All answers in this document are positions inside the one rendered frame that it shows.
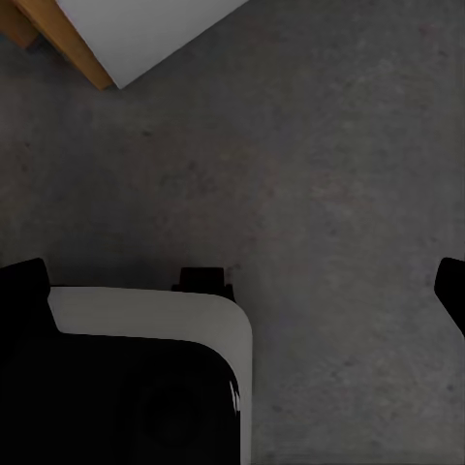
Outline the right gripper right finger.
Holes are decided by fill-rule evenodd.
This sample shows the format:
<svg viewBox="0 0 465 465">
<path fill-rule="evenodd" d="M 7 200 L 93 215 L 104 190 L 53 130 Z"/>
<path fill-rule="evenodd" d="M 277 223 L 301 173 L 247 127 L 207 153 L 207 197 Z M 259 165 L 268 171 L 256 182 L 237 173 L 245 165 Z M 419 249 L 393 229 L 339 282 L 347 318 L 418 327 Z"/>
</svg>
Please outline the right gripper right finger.
<svg viewBox="0 0 465 465">
<path fill-rule="evenodd" d="M 465 336 L 465 262 L 442 258 L 434 283 L 434 293 Z"/>
</svg>

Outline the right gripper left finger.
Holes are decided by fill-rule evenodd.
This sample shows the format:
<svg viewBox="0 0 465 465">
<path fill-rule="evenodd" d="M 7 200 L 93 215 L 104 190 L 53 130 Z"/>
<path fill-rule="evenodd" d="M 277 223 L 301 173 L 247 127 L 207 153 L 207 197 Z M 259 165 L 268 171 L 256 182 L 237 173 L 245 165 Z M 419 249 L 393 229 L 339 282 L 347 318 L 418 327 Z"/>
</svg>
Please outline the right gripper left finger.
<svg viewBox="0 0 465 465">
<path fill-rule="evenodd" d="M 41 258 L 0 267 L 0 375 L 50 295 Z"/>
</svg>

